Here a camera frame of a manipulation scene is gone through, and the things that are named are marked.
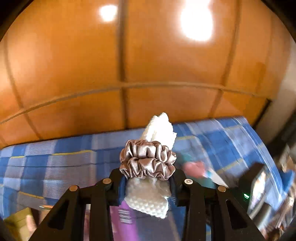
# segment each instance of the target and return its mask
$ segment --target white cloth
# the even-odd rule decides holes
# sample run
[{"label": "white cloth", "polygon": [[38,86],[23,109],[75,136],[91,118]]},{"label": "white cloth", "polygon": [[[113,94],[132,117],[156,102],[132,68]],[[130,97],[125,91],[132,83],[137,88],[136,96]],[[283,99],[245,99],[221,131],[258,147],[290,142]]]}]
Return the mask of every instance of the white cloth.
[{"label": "white cloth", "polygon": [[[153,116],[140,139],[149,142],[158,141],[171,150],[176,136],[177,133],[173,132],[173,126],[167,114],[162,113],[160,116]],[[168,181],[153,177],[145,179],[133,177],[127,182],[125,201],[132,209],[158,218],[165,218],[170,196]]]}]

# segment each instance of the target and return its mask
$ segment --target pink satin scrunchie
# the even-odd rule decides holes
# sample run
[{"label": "pink satin scrunchie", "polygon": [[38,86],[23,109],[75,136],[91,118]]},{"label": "pink satin scrunchie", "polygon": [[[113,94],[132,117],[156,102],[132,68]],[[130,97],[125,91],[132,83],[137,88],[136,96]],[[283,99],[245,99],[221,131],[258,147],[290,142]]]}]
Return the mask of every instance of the pink satin scrunchie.
[{"label": "pink satin scrunchie", "polygon": [[158,141],[129,140],[120,152],[121,173],[127,178],[146,176],[168,180],[176,170],[176,154]]}]

